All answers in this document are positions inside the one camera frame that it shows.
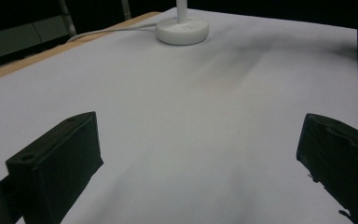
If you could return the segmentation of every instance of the white cable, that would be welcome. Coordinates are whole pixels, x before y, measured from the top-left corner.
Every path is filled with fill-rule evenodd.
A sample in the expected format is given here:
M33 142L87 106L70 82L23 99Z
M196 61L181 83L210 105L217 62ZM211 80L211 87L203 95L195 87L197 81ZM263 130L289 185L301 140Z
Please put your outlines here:
M148 23L148 24L144 24L144 25L130 26L130 27L124 27L124 28L110 28L110 29L105 29L105 30L91 31L91 32L87 32L84 34L72 36L68 41L66 41L66 43L72 42L72 41L77 40L78 38L81 38L86 35L95 35L95 34L106 33L106 32L114 32L114 31L130 31L130 30L137 30L140 28L152 27L152 26L156 26L156 24Z

